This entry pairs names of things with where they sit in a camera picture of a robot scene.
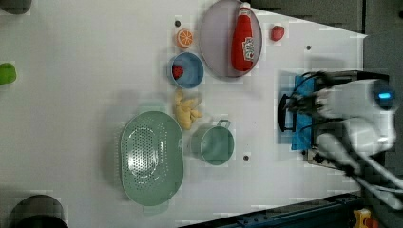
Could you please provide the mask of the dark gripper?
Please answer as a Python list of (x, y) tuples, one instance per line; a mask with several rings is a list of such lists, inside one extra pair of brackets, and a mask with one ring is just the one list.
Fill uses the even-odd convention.
[(316, 94), (303, 96), (298, 93), (293, 93), (286, 107), (292, 112), (314, 113), (322, 108), (322, 104), (317, 100)]

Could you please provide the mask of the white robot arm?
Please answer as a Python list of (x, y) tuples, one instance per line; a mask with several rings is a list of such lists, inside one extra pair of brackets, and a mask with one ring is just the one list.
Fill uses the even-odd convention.
[(322, 158), (390, 208), (402, 209), (402, 179), (373, 159), (396, 140), (397, 103), (387, 81), (355, 80), (308, 95), (294, 91), (287, 100), (283, 109), (318, 121), (315, 147)]

